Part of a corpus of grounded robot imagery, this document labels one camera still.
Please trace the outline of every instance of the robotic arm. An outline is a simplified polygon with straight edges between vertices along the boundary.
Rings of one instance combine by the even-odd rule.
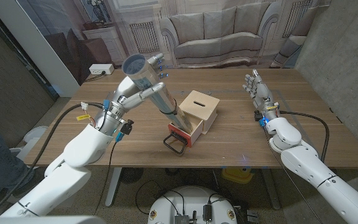
[[[132,130],[133,121],[124,121],[124,114],[164,87],[161,82],[141,91],[130,78],[123,79],[114,94],[104,101],[103,110],[95,116],[95,127],[88,124],[72,139],[47,167],[44,180],[0,217],[46,215],[80,190],[91,176],[85,166],[102,158],[116,131],[119,131],[117,137],[122,137]]]
[[[309,182],[348,223],[358,224],[358,192],[338,177],[318,158],[318,153],[301,139],[300,132],[287,119],[279,117],[278,103],[255,69],[246,75],[243,88],[261,112],[260,124],[273,135],[270,147],[281,154],[283,164]]]

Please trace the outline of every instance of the wooden table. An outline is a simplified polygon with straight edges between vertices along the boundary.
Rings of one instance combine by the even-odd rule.
[[[244,77],[251,74],[251,69],[178,69],[168,72],[169,77],[163,81],[178,103],[191,90],[221,100],[218,117],[211,129],[207,135],[201,135],[192,148],[186,148],[184,155],[178,156],[162,142],[169,135],[169,120],[147,100],[124,116],[135,123],[131,134],[117,144],[112,166],[280,168],[268,147],[264,131],[254,121],[252,101],[242,88]],[[358,140],[330,112],[299,72],[289,69],[259,69],[258,72],[272,90],[275,101],[280,103],[281,110],[312,114],[327,122],[330,138],[326,164],[329,167],[358,169]],[[108,92],[114,91],[123,78],[122,71],[115,70],[112,75],[84,83],[64,110],[81,101],[103,102]],[[89,106],[90,114],[95,115],[97,111],[97,108]],[[39,160],[40,166],[50,164],[89,123],[88,120],[76,120],[83,114],[80,109],[74,110],[60,123]],[[283,116],[301,131],[306,142],[312,143],[321,153],[325,137],[321,123],[301,116],[296,119],[289,114]],[[53,124],[27,155],[26,163],[34,160]],[[108,159],[109,156],[104,156],[96,165],[107,165]]]

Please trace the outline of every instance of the blue connector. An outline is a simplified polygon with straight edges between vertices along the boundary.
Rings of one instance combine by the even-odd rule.
[[[103,100],[103,108],[104,110],[108,110],[110,107],[110,101],[109,100]]]
[[[122,140],[122,138],[124,137],[124,133],[122,133],[122,132],[120,132],[120,133],[118,133],[118,135],[117,135],[117,137],[116,137],[116,142],[119,142],[119,141],[121,141]]]
[[[265,126],[265,121],[262,119],[259,120],[259,125],[263,128]]]

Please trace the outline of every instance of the printed backdrop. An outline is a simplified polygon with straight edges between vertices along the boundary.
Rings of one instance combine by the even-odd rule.
[[[17,0],[79,84],[93,63],[292,67],[319,0]]]

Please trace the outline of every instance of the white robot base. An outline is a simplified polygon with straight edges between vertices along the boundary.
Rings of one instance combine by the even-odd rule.
[[[174,191],[168,191],[164,196],[157,199],[152,205],[149,213],[148,224],[164,223],[164,224],[176,224],[176,223],[188,223],[185,221],[187,218],[193,218],[193,212],[196,211],[197,221],[194,223],[237,223],[237,217],[235,215],[232,205],[223,196],[216,194],[215,191],[200,186],[183,186],[173,189],[174,191],[182,194],[185,201],[185,215],[183,217],[183,200],[180,195]],[[211,221],[204,221],[204,205],[208,204],[208,199],[213,202],[211,204]]]

